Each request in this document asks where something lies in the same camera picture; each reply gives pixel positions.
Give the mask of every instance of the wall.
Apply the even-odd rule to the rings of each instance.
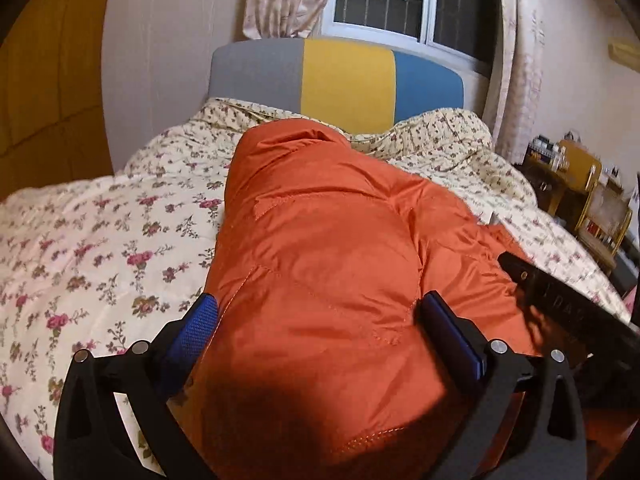
[[[203,104],[211,54],[242,38],[246,0],[108,0],[104,119],[114,170]]]
[[[612,24],[612,37],[640,40],[623,18]],[[631,190],[640,171],[640,73],[610,62],[607,95],[604,101],[601,133],[594,149],[603,162],[621,170],[622,184]]]
[[[462,79],[465,88],[465,108],[474,111],[479,117],[484,112],[484,102],[489,89],[489,80],[476,72],[467,72],[456,67],[450,67]]]
[[[600,135],[609,59],[609,17],[594,0],[542,0],[542,92],[534,135],[561,139],[569,129],[593,143]]]
[[[542,0],[545,52],[533,134],[561,139],[569,129],[633,188],[640,169],[640,74],[609,59],[612,36],[639,42],[613,0]]]

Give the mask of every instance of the floral comforter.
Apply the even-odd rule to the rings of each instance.
[[[0,411],[46,478],[73,353],[124,352],[183,315],[214,254],[239,138],[256,124],[290,117],[297,116],[211,100],[117,176],[27,189],[0,204]],[[489,131],[471,112],[437,110],[351,142],[446,186],[479,221],[496,212],[537,266],[628,319],[593,260],[537,209],[521,174],[492,153]],[[157,467],[126,398],[118,403],[143,463]]]

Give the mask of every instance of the window frame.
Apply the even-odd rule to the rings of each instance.
[[[484,76],[490,75],[492,67],[489,63],[433,41],[437,2],[438,0],[422,0],[420,38],[417,39],[390,30],[335,22],[337,0],[328,0],[322,11],[321,35],[382,44],[408,54],[426,57],[452,68],[476,72]]]

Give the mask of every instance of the screw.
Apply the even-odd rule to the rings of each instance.
[[[552,350],[551,351],[551,358],[557,362],[557,363],[561,363],[564,361],[564,354],[559,351],[559,350]]]
[[[78,350],[75,354],[74,354],[74,361],[76,363],[81,363],[83,361],[86,361],[86,359],[89,357],[89,352],[87,350],[85,350],[84,348],[82,348],[81,350]]]
[[[147,341],[136,341],[131,345],[131,351],[136,355],[143,354],[147,350],[149,350],[149,343]]]
[[[507,346],[507,343],[505,343],[501,339],[494,339],[493,341],[491,341],[491,350],[493,350],[497,354],[505,354],[508,349],[509,347]]]

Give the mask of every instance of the wooden chair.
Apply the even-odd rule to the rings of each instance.
[[[575,191],[592,191],[602,172],[602,163],[577,142],[563,139],[558,145],[560,149],[564,148],[564,156],[569,162],[564,174],[571,183],[570,188]]]
[[[638,173],[638,189],[640,189],[640,173]],[[634,298],[634,310],[631,313],[631,322],[640,327],[640,274],[638,275],[638,286],[636,287],[636,297]]]
[[[589,195],[577,237],[608,274],[616,268],[616,253],[631,222],[631,209],[613,190],[599,182]]]

